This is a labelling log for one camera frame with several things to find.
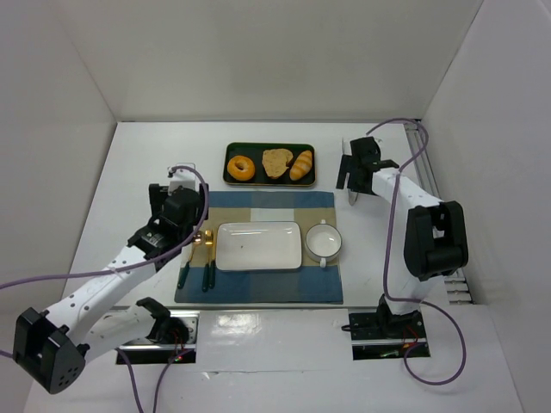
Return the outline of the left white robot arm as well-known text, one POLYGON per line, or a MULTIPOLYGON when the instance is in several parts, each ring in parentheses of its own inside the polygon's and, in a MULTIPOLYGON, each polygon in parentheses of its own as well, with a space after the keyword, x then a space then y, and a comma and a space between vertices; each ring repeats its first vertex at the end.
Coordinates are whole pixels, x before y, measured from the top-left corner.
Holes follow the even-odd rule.
POLYGON ((149 187, 152 216, 118 256, 78 290, 44 311, 28 308, 16 320, 12 358, 48 393, 68 388, 95 358, 139 339, 182 347, 183 321, 151 297, 125 311, 112 307, 151 279, 193 241, 207 217, 208 187, 149 187))

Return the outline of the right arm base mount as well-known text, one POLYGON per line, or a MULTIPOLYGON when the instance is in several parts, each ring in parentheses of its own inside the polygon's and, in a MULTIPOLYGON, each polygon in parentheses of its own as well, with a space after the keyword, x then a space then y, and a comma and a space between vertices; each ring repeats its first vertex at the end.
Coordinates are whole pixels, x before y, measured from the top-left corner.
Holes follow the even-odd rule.
POLYGON ((354 361, 430 356, 424 320, 419 311, 404 316, 383 311, 351 312, 341 331, 350 336, 354 361))

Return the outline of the brown bread slice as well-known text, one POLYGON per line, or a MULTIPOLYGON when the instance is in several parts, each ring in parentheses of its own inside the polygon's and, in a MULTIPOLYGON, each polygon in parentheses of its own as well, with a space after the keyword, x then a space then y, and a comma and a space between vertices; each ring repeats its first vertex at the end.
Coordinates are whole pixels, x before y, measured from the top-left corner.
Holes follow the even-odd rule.
POLYGON ((287 149, 271 149, 263 152, 262 165, 266 175, 278 179, 285 174, 293 160, 293 152, 287 149))

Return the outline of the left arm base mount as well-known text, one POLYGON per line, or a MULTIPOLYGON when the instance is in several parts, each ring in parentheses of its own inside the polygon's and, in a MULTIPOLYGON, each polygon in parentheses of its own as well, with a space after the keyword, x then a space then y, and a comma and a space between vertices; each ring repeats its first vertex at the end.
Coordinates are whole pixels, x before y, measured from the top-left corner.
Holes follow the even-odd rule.
POLYGON ((169 327, 164 338, 139 338, 121 346, 133 365, 162 365, 173 357, 176 364, 195 364, 199 312, 174 310, 171 316, 178 323, 169 327))

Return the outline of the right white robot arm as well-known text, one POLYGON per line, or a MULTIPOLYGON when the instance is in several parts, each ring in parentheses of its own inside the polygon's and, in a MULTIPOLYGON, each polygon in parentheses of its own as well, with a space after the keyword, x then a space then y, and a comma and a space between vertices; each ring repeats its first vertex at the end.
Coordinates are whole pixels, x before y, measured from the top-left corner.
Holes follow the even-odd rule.
POLYGON ((381 305, 395 317, 418 310, 437 278, 468 262, 464 211, 404 176, 393 160, 381 157, 373 137, 343 149, 337 188, 381 198, 390 205, 383 261, 381 305))

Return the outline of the metal food tongs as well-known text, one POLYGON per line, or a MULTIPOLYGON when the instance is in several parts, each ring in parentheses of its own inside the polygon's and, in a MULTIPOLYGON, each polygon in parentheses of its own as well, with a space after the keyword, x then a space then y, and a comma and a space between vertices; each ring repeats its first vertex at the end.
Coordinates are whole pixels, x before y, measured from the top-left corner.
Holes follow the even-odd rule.
POLYGON ((355 192, 355 191, 352 191, 352 190, 348 190, 348 202, 351 206, 354 206, 358 200, 358 197, 359 197, 359 193, 355 192))

